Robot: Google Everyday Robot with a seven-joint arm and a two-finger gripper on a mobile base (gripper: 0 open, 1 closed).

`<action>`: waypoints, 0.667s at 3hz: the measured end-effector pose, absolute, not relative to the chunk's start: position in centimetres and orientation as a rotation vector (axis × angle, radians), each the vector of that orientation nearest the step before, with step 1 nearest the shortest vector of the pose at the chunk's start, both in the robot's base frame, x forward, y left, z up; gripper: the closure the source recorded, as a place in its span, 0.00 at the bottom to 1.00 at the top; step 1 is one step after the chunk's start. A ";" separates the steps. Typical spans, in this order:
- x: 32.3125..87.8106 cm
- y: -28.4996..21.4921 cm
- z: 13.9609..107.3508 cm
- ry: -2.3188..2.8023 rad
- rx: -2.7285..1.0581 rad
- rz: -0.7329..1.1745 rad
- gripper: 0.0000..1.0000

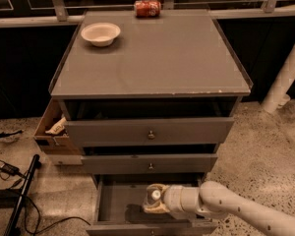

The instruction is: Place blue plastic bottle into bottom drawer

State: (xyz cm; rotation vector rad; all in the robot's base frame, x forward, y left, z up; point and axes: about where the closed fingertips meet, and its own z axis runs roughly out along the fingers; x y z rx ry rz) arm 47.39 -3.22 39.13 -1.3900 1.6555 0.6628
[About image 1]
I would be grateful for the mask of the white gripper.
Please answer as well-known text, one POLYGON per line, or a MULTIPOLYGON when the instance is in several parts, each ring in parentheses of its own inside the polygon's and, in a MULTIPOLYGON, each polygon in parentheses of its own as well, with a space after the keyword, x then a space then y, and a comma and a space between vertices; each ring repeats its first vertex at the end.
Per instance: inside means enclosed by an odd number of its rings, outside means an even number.
POLYGON ((194 219, 200 207, 199 189, 181 185, 151 184, 147 192, 151 194, 158 190, 162 196, 162 204, 156 206, 143 205, 145 213, 170 213, 176 219, 194 219))

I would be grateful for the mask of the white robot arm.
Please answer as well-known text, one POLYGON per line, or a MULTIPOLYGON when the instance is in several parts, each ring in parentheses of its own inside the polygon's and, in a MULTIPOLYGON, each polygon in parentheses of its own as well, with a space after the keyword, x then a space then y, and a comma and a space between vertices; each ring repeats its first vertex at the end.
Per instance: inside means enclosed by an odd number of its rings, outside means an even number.
POLYGON ((247 200, 214 181, 199 187, 151 184, 143 209, 146 213, 194 213, 215 219, 231 213, 266 236, 295 236, 294 216, 247 200))

